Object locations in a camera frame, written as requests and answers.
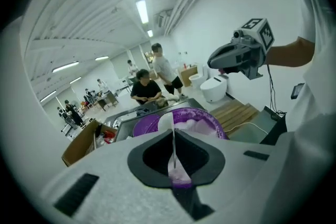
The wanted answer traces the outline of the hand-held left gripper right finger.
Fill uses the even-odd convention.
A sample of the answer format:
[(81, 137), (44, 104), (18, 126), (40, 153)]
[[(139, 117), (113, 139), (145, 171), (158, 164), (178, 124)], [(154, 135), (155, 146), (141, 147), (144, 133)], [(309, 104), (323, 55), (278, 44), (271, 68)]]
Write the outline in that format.
[(175, 219), (288, 219), (288, 133), (270, 146), (177, 130), (174, 151), (193, 166), (174, 187)]

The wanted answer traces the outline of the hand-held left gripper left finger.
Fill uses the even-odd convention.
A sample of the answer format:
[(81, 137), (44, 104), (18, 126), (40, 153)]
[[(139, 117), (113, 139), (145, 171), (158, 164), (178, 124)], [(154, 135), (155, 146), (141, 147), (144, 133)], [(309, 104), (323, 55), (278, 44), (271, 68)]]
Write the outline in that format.
[[(43, 190), (52, 223), (193, 223), (170, 189), (142, 184), (130, 172), (130, 151), (157, 133), (130, 138), (99, 148), (58, 174)], [(55, 205), (85, 173), (98, 177), (73, 216)]]

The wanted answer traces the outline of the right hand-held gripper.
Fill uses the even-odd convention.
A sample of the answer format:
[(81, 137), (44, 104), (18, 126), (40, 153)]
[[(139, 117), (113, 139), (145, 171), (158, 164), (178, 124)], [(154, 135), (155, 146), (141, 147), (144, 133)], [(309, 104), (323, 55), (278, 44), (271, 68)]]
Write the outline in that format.
[(258, 72), (275, 41), (269, 22), (265, 18), (252, 18), (234, 31), (232, 43), (217, 48), (207, 65), (222, 69), (225, 74), (243, 73), (249, 80), (261, 77)]

